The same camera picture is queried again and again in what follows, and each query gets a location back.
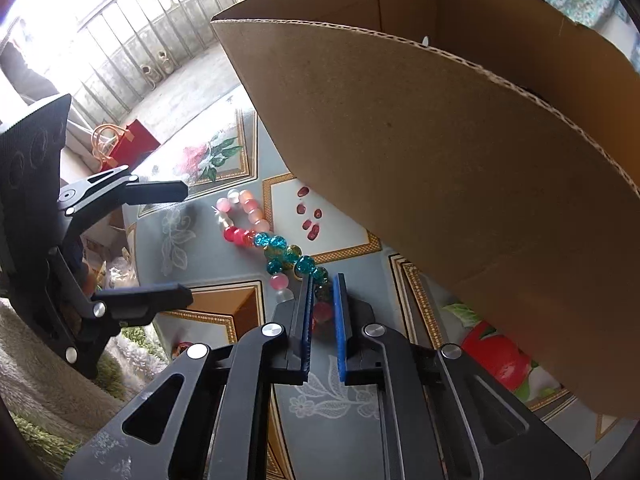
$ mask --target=cardboard box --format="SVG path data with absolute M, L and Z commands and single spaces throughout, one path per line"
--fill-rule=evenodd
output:
M 246 0 L 212 25 L 298 178 L 592 410 L 640 416 L 640 78 L 615 46 L 542 0 Z

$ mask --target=white bead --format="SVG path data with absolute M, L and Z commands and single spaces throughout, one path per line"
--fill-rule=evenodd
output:
M 288 288 L 283 288 L 276 292 L 276 304 L 284 303 L 285 301 L 293 300 L 293 292 Z
M 224 231 L 227 227 L 231 227 L 234 224 L 234 221 L 229 218 L 229 215 L 224 211 L 219 211 L 213 206 L 211 206 L 211 208 L 216 215 L 216 224 L 218 224 L 220 231 Z
M 229 199 L 229 202 L 231 202 L 234 205 L 240 203 L 240 192 L 235 188 L 230 189 L 229 192 L 226 194 L 226 197 Z

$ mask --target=concrete wall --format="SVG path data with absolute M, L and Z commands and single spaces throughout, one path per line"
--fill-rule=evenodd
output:
M 140 102 L 140 97 L 144 98 L 145 95 L 153 90 L 152 85 L 145 80 L 138 67 L 148 65 L 160 70 L 158 52 L 161 50 L 166 51 L 168 49 L 168 54 L 180 66 L 217 41 L 209 26 L 209 20 L 221 10 L 233 5 L 235 0 L 199 1 L 204 13 L 200 10 L 196 0 L 186 0 L 181 2 L 182 6 L 175 6 L 173 9 L 168 10 L 166 16 L 161 14 L 153 20 L 153 28 L 150 25 L 145 25 L 138 31 L 144 46 L 135 36 L 126 42 L 125 49 L 134 59 L 137 67 L 133 65 L 122 48 L 110 55 L 113 64 L 120 70 L 129 84 L 123 80 L 108 60 L 105 60 L 101 66 L 96 67 L 99 77 L 94 74 L 83 81 L 90 92 L 102 102 L 113 116 L 110 117 L 85 88 L 80 88 L 74 98 L 91 115 L 90 118 L 87 117 L 90 124 L 94 120 L 97 124 L 112 123 L 114 119 L 116 122 L 121 121 Z M 155 59 L 150 59 L 147 50 Z M 117 97 L 100 81 L 100 78 L 113 89 Z

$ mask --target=red gift bag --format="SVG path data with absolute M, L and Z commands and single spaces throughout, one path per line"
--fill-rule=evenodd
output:
M 113 135 L 105 136 L 109 130 Z M 139 164 L 144 153 L 152 152 L 160 146 L 156 138 L 137 119 L 126 128 L 116 124 L 101 124 L 94 130 L 91 144 L 94 157 L 102 163 L 100 171 L 123 164 Z

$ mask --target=cluttered table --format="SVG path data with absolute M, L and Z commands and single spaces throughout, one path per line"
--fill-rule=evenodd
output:
M 142 181 L 180 178 L 189 186 L 183 203 L 124 208 L 140 284 L 180 282 L 193 291 L 187 310 L 159 314 L 154 321 L 167 354 L 196 342 L 213 348 L 236 342 L 270 320 L 278 301 L 286 298 L 277 290 L 283 283 L 275 288 L 270 283 L 263 250 L 225 240 L 229 222 L 215 208 L 229 206 L 228 218 L 236 227 L 250 230 L 260 221 L 264 228 L 268 222 L 267 228 L 312 256 L 329 276 L 343 272 L 350 293 L 372 305 L 376 320 L 411 342 L 434 348 L 460 344 L 580 454 L 593 476 L 632 431 L 634 421 L 593 413 L 402 254 L 289 173 L 241 86 L 188 123 L 134 173 Z M 233 204 L 249 197 L 257 201 L 253 213 Z M 300 282 L 292 270 L 282 273 L 284 285 L 297 294 Z M 320 291 L 316 298 L 324 308 L 316 304 L 314 311 L 308 383 L 274 389 L 268 478 L 382 480 L 375 386 L 340 383 L 326 304 L 330 296 Z

